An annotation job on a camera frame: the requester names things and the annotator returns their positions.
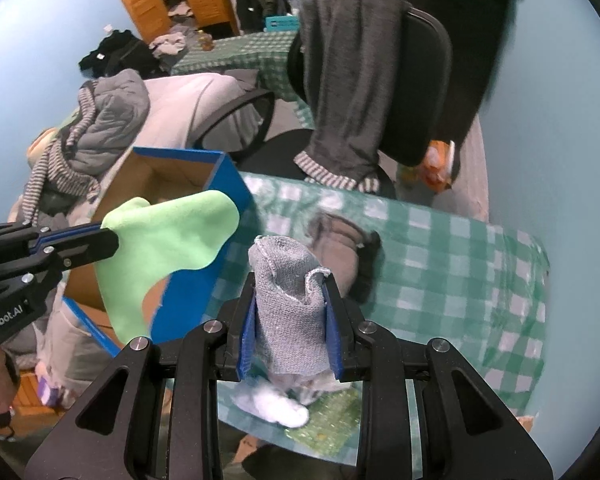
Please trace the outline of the white plastic bag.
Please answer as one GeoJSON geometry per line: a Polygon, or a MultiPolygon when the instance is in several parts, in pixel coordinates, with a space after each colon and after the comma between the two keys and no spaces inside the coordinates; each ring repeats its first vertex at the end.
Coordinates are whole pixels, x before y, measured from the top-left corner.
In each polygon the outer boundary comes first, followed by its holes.
{"type": "Polygon", "coordinates": [[[263,377],[249,377],[230,395],[242,411],[270,424],[296,429],[306,425],[309,410],[263,377]]]}

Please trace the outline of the grey knitted cloth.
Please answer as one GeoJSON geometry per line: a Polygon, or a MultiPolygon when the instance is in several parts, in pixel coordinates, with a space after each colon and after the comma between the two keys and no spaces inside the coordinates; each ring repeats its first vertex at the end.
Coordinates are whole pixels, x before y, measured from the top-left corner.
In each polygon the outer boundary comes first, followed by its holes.
{"type": "Polygon", "coordinates": [[[265,368],[299,376],[327,370],[323,285],[330,271],[286,236],[256,237],[248,258],[256,285],[256,350],[265,368]]]}

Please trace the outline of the green glitter cloth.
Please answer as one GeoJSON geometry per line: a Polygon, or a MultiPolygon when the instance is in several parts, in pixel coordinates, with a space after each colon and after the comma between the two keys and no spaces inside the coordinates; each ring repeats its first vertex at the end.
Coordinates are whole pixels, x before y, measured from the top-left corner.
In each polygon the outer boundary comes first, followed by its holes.
{"type": "Polygon", "coordinates": [[[308,411],[308,422],[300,428],[286,429],[287,438],[323,457],[337,457],[352,450],[362,413],[362,396],[357,388],[326,393],[308,411]]]}

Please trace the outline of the lime green cloth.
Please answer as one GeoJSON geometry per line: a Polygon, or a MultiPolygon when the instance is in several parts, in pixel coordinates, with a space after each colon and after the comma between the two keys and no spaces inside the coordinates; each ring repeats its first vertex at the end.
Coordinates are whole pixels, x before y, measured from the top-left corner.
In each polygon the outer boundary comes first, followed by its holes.
{"type": "Polygon", "coordinates": [[[134,197],[109,211],[100,227],[117,234],[119,248],[94,270],[117,338],[127,344],[147,336],[143,302],[148,292],[176,271],[210,266],[238,223],[235,203],[217,190],[155,205],[134,197]]]}

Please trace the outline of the taupe fleece sock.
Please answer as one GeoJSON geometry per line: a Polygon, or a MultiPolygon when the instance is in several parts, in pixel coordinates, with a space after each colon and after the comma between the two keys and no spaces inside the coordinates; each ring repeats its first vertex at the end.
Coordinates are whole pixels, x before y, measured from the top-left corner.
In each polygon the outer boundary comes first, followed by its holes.
{"type": "Polygon", "coordinates": [[[364,304],[374,287],[379,234],[336,214],[319,212],[309,222],[306,235],[309,251],[334,274],[340,296],[364,304]]]}

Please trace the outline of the striped grey garment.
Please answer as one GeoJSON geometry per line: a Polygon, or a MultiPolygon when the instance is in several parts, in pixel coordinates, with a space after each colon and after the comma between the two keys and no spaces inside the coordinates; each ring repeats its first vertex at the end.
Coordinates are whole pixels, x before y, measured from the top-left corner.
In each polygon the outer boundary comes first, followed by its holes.
{"type": "Polygon", "coordinates": [[[79,140],[95,123],[95,88],[95,81],[87,81],[80,88],[78,114],[74,121],[58,131],[34,164],[22,196],[21,212],[24,223],[31,226],[38,224],[40,199],[47,182],[57,188],[58,192],[76,198],[94,198],[99,192],[99,183],[95,177],[76,171],[69,164],[70,157],[78,148],[79,140]]]}

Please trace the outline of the blue cardboard box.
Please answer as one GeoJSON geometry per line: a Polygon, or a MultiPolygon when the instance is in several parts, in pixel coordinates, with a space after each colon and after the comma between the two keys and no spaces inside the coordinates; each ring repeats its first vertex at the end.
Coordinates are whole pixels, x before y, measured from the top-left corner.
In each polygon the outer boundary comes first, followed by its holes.
{"type": "Polygon", "coordinates": [[[136,336],[156,344],[200,324],[252,195],[217,151],[132,148],[73,211],[118,237],[116,253],[68,275],[62,299],[110,356],[136,336]]]}

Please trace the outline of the grey quilted jacket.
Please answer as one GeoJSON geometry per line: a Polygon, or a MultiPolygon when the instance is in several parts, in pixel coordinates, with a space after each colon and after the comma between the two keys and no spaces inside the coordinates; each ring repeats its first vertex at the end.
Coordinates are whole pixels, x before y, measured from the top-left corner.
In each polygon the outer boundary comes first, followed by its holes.
{"type": "Polygon", "coordinates": [[[87,81],[79,91],[80,121],[69,136],[68,162],[99,177],[132,144],[150,110],[148,90],[136,70],[87,81]]]}

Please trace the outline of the green checkered tablecloth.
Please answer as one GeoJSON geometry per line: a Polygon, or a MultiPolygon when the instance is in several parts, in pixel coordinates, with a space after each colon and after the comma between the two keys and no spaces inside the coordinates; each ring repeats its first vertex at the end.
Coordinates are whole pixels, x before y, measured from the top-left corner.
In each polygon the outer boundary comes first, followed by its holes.
{"type": "Polygon", "coordinates": [[[242,216],[206,313],[237,297],[259,234],[304,242],[319,212],[381,239],[366,318],[405,340],[443,337],[516,415],[527,411],[543,366],[550,263],[529,234],[378,196],[244,174],[253,205],[242,216]]]}

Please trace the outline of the bed with white sheet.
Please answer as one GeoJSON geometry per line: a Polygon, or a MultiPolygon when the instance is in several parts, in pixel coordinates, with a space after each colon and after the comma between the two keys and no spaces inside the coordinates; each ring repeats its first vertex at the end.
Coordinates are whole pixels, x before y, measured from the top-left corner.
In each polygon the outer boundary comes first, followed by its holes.
{"type": "MultiPolygon", "coordinates": [[[[124,153],[134,144],[148,148],[191,148],[198,138],[194,130],[205,119],[222,105],[246,94],[237,79],[218,73],[144,81],[150,110],[140,133],[124,153]]],[[[108,171],[95,178],[102,179],[108,171]]]]}

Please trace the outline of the black clothes pile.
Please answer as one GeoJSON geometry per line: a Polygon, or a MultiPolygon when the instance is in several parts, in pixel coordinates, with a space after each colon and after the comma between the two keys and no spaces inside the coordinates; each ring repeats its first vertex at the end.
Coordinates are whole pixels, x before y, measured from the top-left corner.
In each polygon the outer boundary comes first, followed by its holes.
{"type": "Polygon", "coordinates": [[[80,71],[94,78],[111,77],[128,68],[135,70],[143,79],[164,75],[148,44],[135,37],[129,29],[110,32],[95,50],[79,62],[80,71]]]}

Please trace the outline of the far table green checkered cloth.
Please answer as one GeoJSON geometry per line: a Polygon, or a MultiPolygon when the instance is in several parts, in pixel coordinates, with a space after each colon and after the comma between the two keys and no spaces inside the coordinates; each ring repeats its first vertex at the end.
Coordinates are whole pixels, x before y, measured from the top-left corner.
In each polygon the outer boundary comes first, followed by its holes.
{"type": "Polygon", "coordinates": [[[296,32],[258,32],[239,37],[214,40],[214,48],[190,49],[170,70],[171,75],[222,72],[244,68],[257,70],[264,88],[277,99],[294,104],[294,114],[304,128],[312,129],[314,120],[309,107],[291,87],[287,75],[287,58],[296,32]]]}

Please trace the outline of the dark grey towel on chair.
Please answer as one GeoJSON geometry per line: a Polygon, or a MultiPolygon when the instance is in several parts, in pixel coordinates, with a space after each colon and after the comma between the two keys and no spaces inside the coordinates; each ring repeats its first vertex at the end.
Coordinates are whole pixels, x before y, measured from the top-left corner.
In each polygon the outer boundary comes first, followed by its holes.
{"type": "Polygon", "coordinates": [[[406,0],[306,0],[303,89],[314,119],[294,156],[306,180],[377,194],[379,143],[391,110],[406,0]]]}

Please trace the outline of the teal box on far table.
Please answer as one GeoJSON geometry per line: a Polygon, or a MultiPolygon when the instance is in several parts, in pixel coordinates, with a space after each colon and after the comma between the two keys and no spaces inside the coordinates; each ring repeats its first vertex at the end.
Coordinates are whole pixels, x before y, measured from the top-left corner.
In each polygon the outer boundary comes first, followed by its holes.
{"type": "Polygon", "coordinates": [[[291,14],[268,16],[265,19],[266,32],[298,32],[299,19],[291,14]]]}

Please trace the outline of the black hanging jacket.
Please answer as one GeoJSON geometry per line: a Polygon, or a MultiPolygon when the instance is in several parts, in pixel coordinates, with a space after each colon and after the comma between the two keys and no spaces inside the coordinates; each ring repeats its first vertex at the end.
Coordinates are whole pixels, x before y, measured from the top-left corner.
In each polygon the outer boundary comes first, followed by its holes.
{"type": "Polygon", "coordinates": [[[431,141],[455,142],[452,182],[460,171],[458,152],[468,135],[494,70],[512,0],[406,0],[396,95],[388,119],[390,136],[412,141],[401,150],[384,143],[386,154],[415,167],[431,141]]]}

